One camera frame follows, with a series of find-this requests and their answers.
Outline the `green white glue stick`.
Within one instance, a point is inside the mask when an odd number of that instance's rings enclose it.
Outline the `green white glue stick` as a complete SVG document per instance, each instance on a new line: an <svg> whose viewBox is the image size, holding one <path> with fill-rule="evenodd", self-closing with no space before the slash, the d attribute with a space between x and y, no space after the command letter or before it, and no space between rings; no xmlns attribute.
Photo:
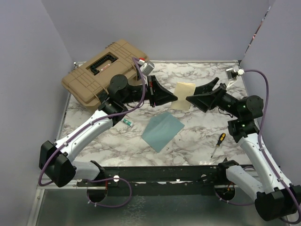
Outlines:
<svg viewBox="0 0 301 226"><path fill-rule="evenodd" d="M128 125L128 126L130 126L130 127L133 127L133 123L132 122L130 122L129 120L127 120L127 119L123 119L123 123L125 123L126 125Z"/></svg>

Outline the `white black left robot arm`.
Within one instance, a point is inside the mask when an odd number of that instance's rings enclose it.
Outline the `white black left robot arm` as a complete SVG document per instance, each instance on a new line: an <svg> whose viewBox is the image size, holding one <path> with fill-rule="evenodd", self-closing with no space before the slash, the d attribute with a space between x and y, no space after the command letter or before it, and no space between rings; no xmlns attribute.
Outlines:
<svg viewBox="0 0 301 226"><path fill-rule="evenodd" d="M39 168L50 183L63 187L76 179L88 180L98 186L103 182L102 167L95 161L77 162L77 155L97 136L120 122L131 111L127 103L137 101L142 104L149 100L152 107L176 101L172 92L161 86L151 75L142 85L129 85L122 74L112 77L108 90L101 94L101 105L93 115L69 135L55 143L46 141L40 149Z"/></svg>

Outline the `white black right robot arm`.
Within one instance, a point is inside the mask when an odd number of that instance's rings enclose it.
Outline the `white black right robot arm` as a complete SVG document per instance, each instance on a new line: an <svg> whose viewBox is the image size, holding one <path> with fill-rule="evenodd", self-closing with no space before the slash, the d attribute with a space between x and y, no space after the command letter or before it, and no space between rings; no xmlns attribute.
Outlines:
<svg viewBox="0 0 301 226"><path fill-rule="evenodd" d="M237 162L228 161L218 165L221 169L216 172L217 181L221 184L230 181L240 187L265 221L296 213L301 203L301 187L293 185L273 160L254 121L263 116L263 99L255 95L236 99L227 93L224 83L214 89L218 80L197 87L195 94L186 100L203 112L219 107L236 117L228 122L229 134L244 150L259 179L249 175Z"/></svg>

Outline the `light blue envelope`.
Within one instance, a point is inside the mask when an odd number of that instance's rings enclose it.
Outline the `light blue envelope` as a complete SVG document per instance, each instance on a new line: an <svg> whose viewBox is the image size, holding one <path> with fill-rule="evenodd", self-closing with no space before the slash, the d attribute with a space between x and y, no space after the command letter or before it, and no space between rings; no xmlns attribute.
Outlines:
<svg viewBox="0 0 301 226"><path fill-rule="evenodd" d="M183 128L183 123L171 113L164 112L150 119L142 139L159 153Z"/></svg>

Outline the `cream lined letter paper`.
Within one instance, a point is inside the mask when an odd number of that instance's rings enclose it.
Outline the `cream lined letter paper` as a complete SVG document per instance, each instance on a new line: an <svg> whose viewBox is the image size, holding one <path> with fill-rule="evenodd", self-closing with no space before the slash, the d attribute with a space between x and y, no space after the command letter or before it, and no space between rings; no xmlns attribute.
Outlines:
<svg viewBox="0 0 301 226"><path fill-rule="evenodd" d="M188 111L191 103L186 100L186 97L192 96L195 92L195 83L177 82L174 95L178 98L171 103L170 108L174 110Z"/></svg>

